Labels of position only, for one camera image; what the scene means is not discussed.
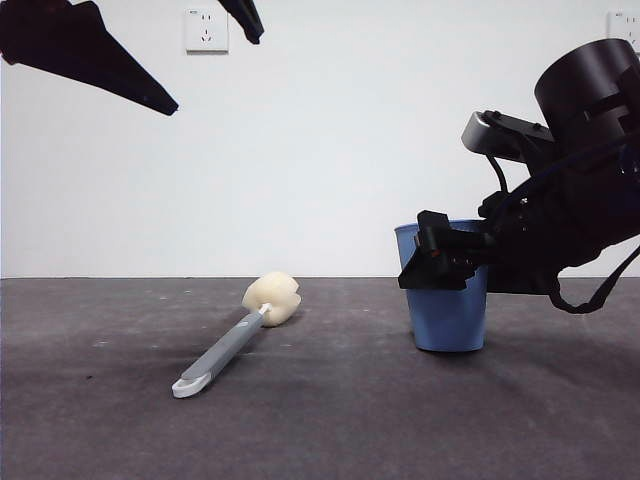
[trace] electrical outlet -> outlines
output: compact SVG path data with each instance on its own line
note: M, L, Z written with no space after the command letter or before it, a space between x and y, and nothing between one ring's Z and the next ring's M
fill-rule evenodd
M190 8L184 17L184 39L189 52L228 52L229 15L219 4Z
M607 37L628 41L640 53L640 10L618 10L607 14Z

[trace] gray handle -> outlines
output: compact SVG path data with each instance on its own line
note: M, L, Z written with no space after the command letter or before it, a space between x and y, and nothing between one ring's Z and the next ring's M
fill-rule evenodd
M250 313L225 333L224 337L207 350L198 360L187 368L180 378L195 380L198 377L211 372L211 378L216 377L229 363L236 353L255 335L262 326L262 314Z

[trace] blue plastic cup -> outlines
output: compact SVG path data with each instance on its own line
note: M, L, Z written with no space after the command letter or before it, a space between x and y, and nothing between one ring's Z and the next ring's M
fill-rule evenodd
M480 220L454 220L451 228L478 231ZM416 250L418 224L396 228L402 268ZM464 290L407 290L416 347L435 352L469 352L484 345L487 267L476 270Z

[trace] floor surface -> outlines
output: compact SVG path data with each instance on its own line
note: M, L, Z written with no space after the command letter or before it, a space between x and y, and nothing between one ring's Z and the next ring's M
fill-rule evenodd
M172 398L249 283L2 282L2 478L640 478L640 279L588 316L491 295L466 355L413 346L394 279L302 279L299 314Z

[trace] black strap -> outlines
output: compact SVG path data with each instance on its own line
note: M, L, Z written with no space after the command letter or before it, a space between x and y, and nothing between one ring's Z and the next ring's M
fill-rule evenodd
M640 247L636 248L631 255L629 255L627 259L622 262L611 275L609 275L609 278L607 278L602 285L600 285L598 290L596 290L596 293L593 294L591 300L587 303L583 303L582 305L578 305L577 307L567 303L562 298L562 295L560 294L560 281L556 274L553 279L553 287L550 289L551 293L549 293L551 303L560 310L564 310L569 313L591 313L599 310L604 305L604 302L607 300L607 297L611 293L611 290L613 290L613 287L615 287L620 275L622 275L622 272L625 271L625 269L636 259L638 255L640 255Z

